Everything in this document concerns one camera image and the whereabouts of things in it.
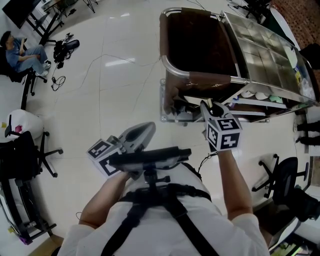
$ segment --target black harness strap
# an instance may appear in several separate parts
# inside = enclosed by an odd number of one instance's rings
[[[131,230],[137,227],[140,219],[147,209],[155,206],[164,208],[176,219],[193,246],[202,256],[218,256],[217,252],[206,238],[200,233],[187,215],[187,209],[178,200],[181,196],[202,197],[211,201],[210,196],[199,189],[189,185],[170,183],[157,187],[158,193],[151,193],[146,188],[137,189],[136,192],[128,192],[120,201],[133,202],[133,206],[116,230],[110,240],[106,243],[101,256],[112,256],[125,242]]]

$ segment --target black bag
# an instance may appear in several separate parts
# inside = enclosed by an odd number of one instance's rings
[[[62,45],[62,41],[58,41],[54,47],[53,58],[55,63],[61,63],[65,60],[67,54],[75,48],[79,47],[79,40],[70,41],[64,45]]]

